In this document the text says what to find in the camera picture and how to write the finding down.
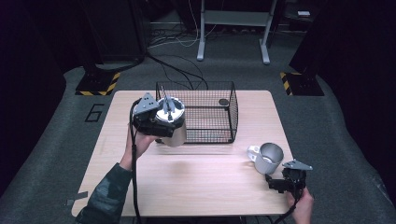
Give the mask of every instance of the gray carpet floor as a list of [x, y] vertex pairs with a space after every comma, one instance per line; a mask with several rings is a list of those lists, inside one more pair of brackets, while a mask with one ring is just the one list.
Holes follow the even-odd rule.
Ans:
[[[381, 181], [376, 170], [347, 132], [329, 86], [319, 77], [325, 96], [286, 94], [279, 74], [293, 71], [288, 64], [302, 37], [277, 34], [269, 49], [270, 65], [262, 63], [259, 38], [260, 35], [209, 38], [205, 60], [199, 63], [195, 60], [198, 43], [190, 47], [161, 45], [149, 52], [199, 75], [193, 62], [207, 81], [233, 81], [238, 90], [267, 90], [273, 94], [294, 158], [314, 167], [306, 179], [316, 198], [313, 223], [396, 223], [395, 207], [378, 187]], [[184, 80], [170, 69], [166, 72], [173, 80]], [[114, 95], [75, 95], [83, 75], [82, 68], [64, 74], [64, 98], [1, 198], [0, 223], [73, 223], [71, 206], [65, 202], [78, 193]], [[163, 80], [167, 80], [163, 68], [146, 59], [121, 73], [115, 91], [154, 90], [156, 81]], [[103, 112], [99, 121], [84, 122], [94, 104], [104, 104], [96, 107]], [[248, 217], [247, 221], [269, 223], [264, 217]]]

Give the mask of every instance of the black stand base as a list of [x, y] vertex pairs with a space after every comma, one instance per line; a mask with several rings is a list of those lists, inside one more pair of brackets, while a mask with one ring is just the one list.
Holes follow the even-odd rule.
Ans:
[[307, 78], [298, 73], [281, 73], [280, 77], [287, 95], [324, 96], [314, 77]]
[[76, 87], [76, 95], [109, 95], [114, 90], [120, 73], [85, 73]]

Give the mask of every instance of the mug handle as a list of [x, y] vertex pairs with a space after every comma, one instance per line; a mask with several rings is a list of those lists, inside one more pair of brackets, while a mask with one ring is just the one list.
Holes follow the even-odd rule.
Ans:
[[260, 147], [250, 146], [247, 148], [247, 156], [251, 161], [256, 162], [258, 156], [260, 156]]

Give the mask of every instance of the sleeve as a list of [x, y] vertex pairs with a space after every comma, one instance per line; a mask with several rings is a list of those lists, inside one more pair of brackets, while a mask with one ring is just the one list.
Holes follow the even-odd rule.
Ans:
[[96, 186], [76, 223], [119, 223], [132, 173], [117, 163]]

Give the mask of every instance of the desk leg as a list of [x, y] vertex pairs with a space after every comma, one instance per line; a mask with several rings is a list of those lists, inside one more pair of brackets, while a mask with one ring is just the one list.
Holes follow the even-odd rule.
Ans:
[[268, 56], [268, 49], [267, 49], [267, 39], [268, 39], [268, 34], [270, 33], [275, 7], [276, 7], [276, 0], [273, 0], [271, 5], [271, 10], [269, 12], [267, 19], [267, 24], [265, 24], [264, 36], [262, 37], [262, 39], [260, 39], [260, 48], [262, 50], [262, 62], [265, 65], [270, 64], [270, 57]]
[[204, 60], [204, 53], [205, 53], [205, 0], [201, 2], [201, 29], [200, 29], [200, 40], [199, 40], [199, 47], [198, 47], [198, 55], [197, 61]]

